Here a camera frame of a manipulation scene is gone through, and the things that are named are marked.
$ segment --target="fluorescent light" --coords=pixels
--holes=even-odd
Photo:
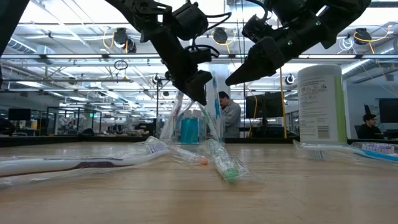
[[[160,58],[159,54],[111,54],[109,58]]]
[[[107,91],[105,94],[107,94],[108,96],[110,96],[114,99],[119,99],[119,95],[117,95],[116,93],[114,93],[112,91]]]
[[[77,96],[69,96],[69,98],[77,101],[88,101],[86,98],[83,97],[77,97]]]
[[[18,58],[18,59],[20,59],[20,58],[23,58],[23,59],[29,59],[29,58],[40,58],[40,56],[39,55],[28,55],[28,54],[25,54],[25,55],[2,55],[1,56],[1,58],[3,58],[3,59],[14,59],[14,58]]]
[[[64,97],[63,95],[61,95],[61,94],[59,94],[59,93],[51,93],[51,94],[53,94],[53,95],[55,95],[55,96],[59,96],[59,97]]]
[[[78,55],[78,54],[70,54],[70,55],[46,55],[47,58],[102,58],[102,55],[92,54],[92,55]]]
[[[77,91],[104,91],[104,90],[81,89],[81,90],[77,90]]]
[[[8,89],[8,91],[40,91],[37,89]]]
[[[355,58],[355,55],[299,55],[299,58],[328,58],[328,59],[341,59],[341,58]]]
[[[323,6],[319,11],[317,12],[316,16],[319,16],[328,6]]]
[[[17,82],[18,84],[22,84],[22,85],[27,85],[30,87],[36,87],[36,88],[40,88],[43,87],[43,85],[35,83],[35,82]]]
[[[43,91],[57,91],[57,92],[61,92],[61,91],[75,91],[75,90],[62,90],[62,89],[59,89],[59,90],[43,90]]]

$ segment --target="table surface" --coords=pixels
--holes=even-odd
[[[130,143],[0,148],[0,156],[109,154]],[[142,166],[0,179],[1,223],[397,223],[398,170],[295,157],[289,144],[230,144],[253,177],[227,184],[212,164]]]

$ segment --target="ceiling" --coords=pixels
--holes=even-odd
[[[185,0],[160,0],[158,2],[168,4],[174,9],[179,8],[185,3]],[[248,50],[253,43],[249,39],[244,39],[241,35],[238,38],[238,31],[241,30],[243,23],[252,17],[253,14],[261,15],[263,10],[255,4],[247,2],[244,4],[243,11],[240,4],[237,9],[235,6],[227,5],[224,0],[197,0],[199,8],[207,15],[222,14],[225,12],[232,12],[231,18],[229,18],[220,27],[224,27],[228,34],[228,39],[231,42],[228,47],[225,45],[218,45],[212,38],[212,30],[197,39],[197,44],[207,44],[215,47],[220,51],[221,54],[243,54],[248,53]],[[209,19],[210,25],[218,22],[220,19]],[[335,45],[329,49],[324,49],[322,45],[318,44],[303,54],[369,54],[370,49],[368,45],[354,45],[349,50],[343,50],[342,41],[349,33],[353,33],[356,28],[365,27],[367,31],[372,35],[373,39],[380,39],[384,37],[386,31],[389,29],[389,33],[386,38],[374,43],[377,50],[379,46],[382,46],[386,42],[396,38],[398,32],[398,26],[396,22],[398,20],[398,8],[397,7],[378,7],[373,4],[373,7],[368,8],[364,14],[349,27],[342,31],[338,35],[338,40]],[[269,24],[276,27],[277,17],[273,15],[268,21]],[[124,16],[116,10],[113,6],[109,5],[104,0],[43,0],[36,1],[31,0],[24,15],[19,21],[14,35],[12,38],[25,46],[31,47],[32,49],[39,50],[41,47],[46,46],[51,49],[53,54],[123,54],[123,50],[112,45],[113,32],[116,28],[125,27],[127,28],[128,36],[135,40],[137,45],[137,53],[139,54],[156,54],[153,46],[147,43],[140,43],[140,33],[130,25]],[[190,43],[182,41],[183,46],[188,46]],[[21,54],[20,51],[8,47],[5,54]],[[59,59],[53,60],[52,63],[38,63],[35,60],[18,60],[14,58],[12,60],[2,60],[3,63],[7,63],[8,67],[13,67],[10,72],[4,72],[5,78],[20,78],[20,79],[69,79],[76,78],[79,80],[73,85],[68,82],[50,82],[42,83],[41,85],[49,89],[79,89],[89,90],[90,88],[96,89],[111,89],[111,90],[131,90],[131,91],[114,91],[118,97],[117,100],[112,99],[109,96],[101,96],[99,91],[82,91],[82,92],[70,92],[70,91],[59,91],[56,92],[59,95],[64,96],[79,96],[86,98],[87,101],[103,103],[105,100],[109,103],[137,103],[140,108],[148,108],[150,104],[155,103],[154,91],[155,85],[152,82],[152,78],[155,74],[163,76],[167,71],[166,67],[163,66],[159,59],[129,59],[126,60],[129,63],[129,67],[125,71],[117,71],[114,69],[113,64],[116,59],[109,60],[67,60]],[[353,62],[353,60],[339,60],[332,61],[328,59],[324,60],[304,60],[294,61],[293,63],[286,63],[282,67],[282,77],[286,77],[290,74],[296,75],[297,72],[305,67],[316,65],[318,63],[338,63],[342,66]],[[234,65],[229,61],[214,61],[213,63],[227,63],[229,73],[234,72],[235,67],[240,66],[237,61]],[[368,71],[370,76],[379,73],[380,68],[373,68]],[[126,77],[129,81],[125,82],[122,79]],[[347,79],[350,83],[355,83],[358,80],[369,77],[367,73],[359,73],[356,76]],[[250,89],[262,89],[262,90],[280,90],[280,74],[277,73],[272,77],[264,77],[260,80],[248,83]],[[162,105],[164,113],[171,110],[172,100],[175,97],[175,88],[171,83],[163,82],[165,86],[163,90],[169,91],[169,96],[163,96],[160,94],[160,98],[164,100]],[[386,85],[386,79],[384,76],[373,77],[372,79],[358,83],[358,85]],[[13,88],[32,88],[32,86],[21,85],[13,83]],[[242,85],[232,86],[235,91],[232,91],[232,98],[243,99]],[[291,86],[285,86],[285,89],[291,90]],[[70,102],[85,103],[84,101],[76,101],[68,99]]]

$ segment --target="person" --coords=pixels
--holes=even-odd
[[[359,139],[383,139],[383,135],[376,127],[376,115],[366,114],[362,117],[364,124],[358,130]]]
[[[241,107],[231,100],[226,92],[218,93],[225,123],[225,138],[239,138],[239,125],[241,124]]]

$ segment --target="clear plastic wrapper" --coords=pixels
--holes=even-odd
[[[172,160],[186,165],[207,165],[208,159],[194,152],[181,149],[177,146],[169,146]]]
[[[207,140],[207,148],[215,163],[218,173],[227,182],[236,180],[249,174],[249,169],[237,158],[229,156],[223,145],[214,139]]]
[[[109,156],[26,156],[0,158],[0,178],[84,168],[113,168],[149,162],[169,153],[167,145],[150,137],[128,151]]]
[[[398,168],[397,146],[393,144],[354,142],[352,145],[331,145],[294,141],[294,146],[296,156],[300,158]]]
[[[181,110],[183,97],[184,97],[184,94],[181,91],[178,91],[178,93],[174,99],[173,110],[170,113],[169,119],[164,124],[163,130],[160,133],[159,139],[173,140],[172,138],[175,134],[175,128],[177,126],[177,118],[178,118],[178,114],[180,113],[180,110]]]

